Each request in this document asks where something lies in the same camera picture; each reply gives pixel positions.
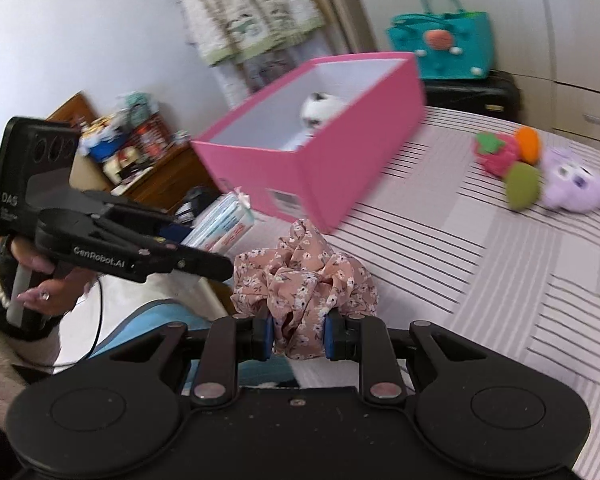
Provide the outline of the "person left hand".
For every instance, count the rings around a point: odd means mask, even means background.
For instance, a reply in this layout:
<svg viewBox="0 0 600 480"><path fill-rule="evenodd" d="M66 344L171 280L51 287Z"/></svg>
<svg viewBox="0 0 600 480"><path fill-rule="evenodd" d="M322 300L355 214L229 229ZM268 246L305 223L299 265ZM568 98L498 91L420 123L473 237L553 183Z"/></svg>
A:
<svg viewBox="0 0 600 480"><path fill-rule="evenodd" d="M23 269L45 276L40 284L18 290L18 295L12 299L16 304L44 315L64 315L71 311L95 281L96 274L82 268L72 268L62 278L53 263L24 238L16 237L10 244L10 251Z"/></svg>

